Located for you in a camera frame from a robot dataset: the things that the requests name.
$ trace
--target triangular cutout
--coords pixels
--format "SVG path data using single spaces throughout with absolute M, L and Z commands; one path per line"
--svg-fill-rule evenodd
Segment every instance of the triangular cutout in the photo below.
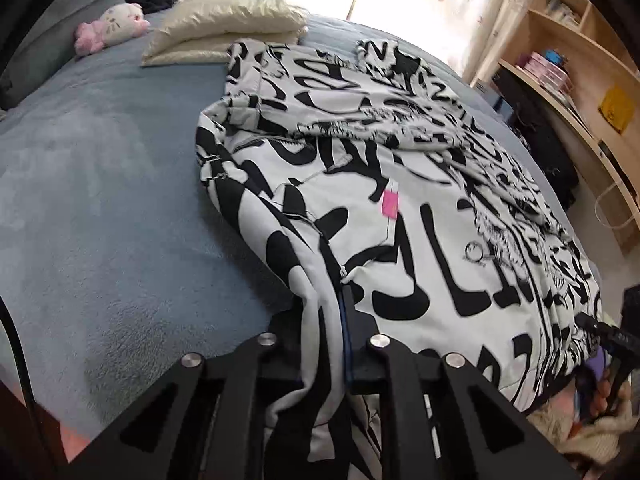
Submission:
M 489 451 L 498 453 L 524 442 L 524 433 L 478 386 L 469 387 Z
M 152 453 L 162 433 L 162 427 L 178 393 L 175 383 L 168 384 L 162 392 L 120 434 L 127 446 Z

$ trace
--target black and white jacket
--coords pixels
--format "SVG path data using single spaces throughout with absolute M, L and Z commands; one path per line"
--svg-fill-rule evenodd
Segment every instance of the black and white jacket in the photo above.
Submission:
M 201 181 L 302 298 L 304 388 L 266 417 L 266 480 L 380 477 L 375 397 L 344 395 L 337 291 L 414 352 L 464 354 L 520 410 L 588 357 L 587 260 L 530 174 L 423 60 L 242 40 L 200 116 Z

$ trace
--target bed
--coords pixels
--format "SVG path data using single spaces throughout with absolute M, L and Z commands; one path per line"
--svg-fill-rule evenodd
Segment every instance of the bed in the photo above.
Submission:
M 162 12 L 148 18 L 158 25 Z M 308 28 L 302 45 L 351 60 L 359 40 L 392 39 L 321 16 Z M 181 355 L 228 352 L 292 300 L 198 185 L 194 129 L 222 96 L 225 67 L 140 68 L 147 42 L 72 60 L 0 123 L 0 290 L 37 400 L 88 438 Z M 573 235 L 548 181 L 480 94 L 399 44 L 531 172 Z M 17 384 L 4 335 L 0 380 Z

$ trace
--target stuffed animal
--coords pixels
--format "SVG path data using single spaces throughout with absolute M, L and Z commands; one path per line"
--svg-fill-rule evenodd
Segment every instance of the stuffed animal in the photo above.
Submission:
M 74 45 L 78 56 L 88 56 L 100 50 L 142 36 L 149 28 L 138 4 L 118 4 L 108 9 L 99 20 L 80 23 Z

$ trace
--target black bag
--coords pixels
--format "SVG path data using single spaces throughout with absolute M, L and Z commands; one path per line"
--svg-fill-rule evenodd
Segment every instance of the black bag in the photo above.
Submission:
M 511 128 L 527 141 L 533 160 L 545 173 L 562 208 L 569 209 L 575 202 L 572 189 L 578 186 L 578 174 L 558 135 L 538 106 L 540 96 L 505 68 L 495 73 L 493 81 L 514 110 Z

